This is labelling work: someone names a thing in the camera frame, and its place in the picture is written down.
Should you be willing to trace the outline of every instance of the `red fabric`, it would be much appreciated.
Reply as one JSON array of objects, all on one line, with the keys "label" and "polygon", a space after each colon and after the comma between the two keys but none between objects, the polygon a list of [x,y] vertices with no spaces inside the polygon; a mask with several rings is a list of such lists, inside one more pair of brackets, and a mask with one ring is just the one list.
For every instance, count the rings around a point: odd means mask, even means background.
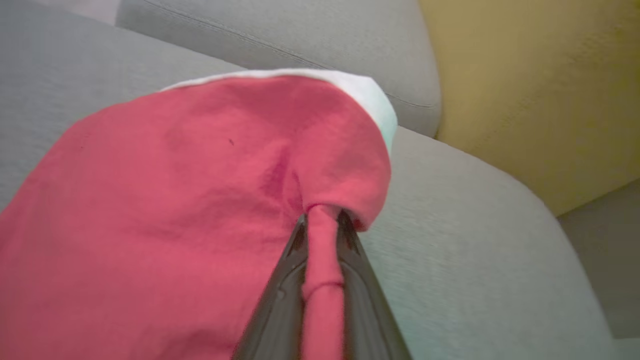
[{"label": "red fabric", "polygon": [[0,359],[229,359],[304,212],[303,354],[338,359],[335,217],[364,230],[389,180],[375,123],[316,79],[230,78],[91,115],[0,215]]}]

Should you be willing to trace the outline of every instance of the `gray upholstery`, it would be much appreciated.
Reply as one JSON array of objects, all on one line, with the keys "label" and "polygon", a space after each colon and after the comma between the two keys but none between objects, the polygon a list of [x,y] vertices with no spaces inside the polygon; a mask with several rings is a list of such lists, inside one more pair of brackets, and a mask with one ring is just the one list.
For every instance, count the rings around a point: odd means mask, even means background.
[{"label": "gray upholstery", "polygon": [[[11,0],[0,3],[0,47],[0,208],[75,119],[238,69]],[[573,250],[527,188],[402,128],[392,164],[387,204],[362,239],[414,359],[613,358]]]},{"label": "gray upholstery", "polygon": [[400,125],[438,128],[438,75],[416,0],[123,0],[116,23],[248,69],[367,75]]}]

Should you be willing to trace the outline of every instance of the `yellow fabric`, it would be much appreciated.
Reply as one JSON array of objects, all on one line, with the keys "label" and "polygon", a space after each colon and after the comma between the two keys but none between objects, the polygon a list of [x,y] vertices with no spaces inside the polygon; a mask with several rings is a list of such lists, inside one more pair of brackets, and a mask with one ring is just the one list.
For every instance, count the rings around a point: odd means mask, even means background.
[{"label": "yellow fabric", "polygon": [[640,177],[640,0],[420,0],[438,139],[557,215]]}]

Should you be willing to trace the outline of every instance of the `red and white cloth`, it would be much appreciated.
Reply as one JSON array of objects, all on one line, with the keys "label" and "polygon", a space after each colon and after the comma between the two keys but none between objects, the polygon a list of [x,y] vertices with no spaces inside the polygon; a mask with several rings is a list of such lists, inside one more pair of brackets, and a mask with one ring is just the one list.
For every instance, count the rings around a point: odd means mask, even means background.
[{"label": "red and white cloth", "polygon": [[396,123],[372,79],[304,69],[79,121],[0,215],[0,358],[229,359],[308,213],[303,357],[341,359],[335,219],[381,211]]}]

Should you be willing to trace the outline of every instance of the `white cloth edge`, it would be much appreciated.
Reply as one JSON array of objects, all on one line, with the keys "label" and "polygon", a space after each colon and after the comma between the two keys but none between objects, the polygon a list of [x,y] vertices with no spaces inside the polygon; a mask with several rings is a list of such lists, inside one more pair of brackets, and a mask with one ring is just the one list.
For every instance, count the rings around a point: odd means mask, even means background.
[{"label": "white cloth edge", "polygon": [[275,76],[306,76],[308,78],[323,80],[347,93],[376,123],[382,134],[382,139],[387,146],[387,152],[389,156],[391,156],[391,146],[398,125],[396,113],[380,86],[378,86],[375,80],[367,76],[353,75],[336,70],[319,69],[245,70],[181,81],[160,91],[184,86],[202,85],[211,81],[227,78],[272,78]]}]

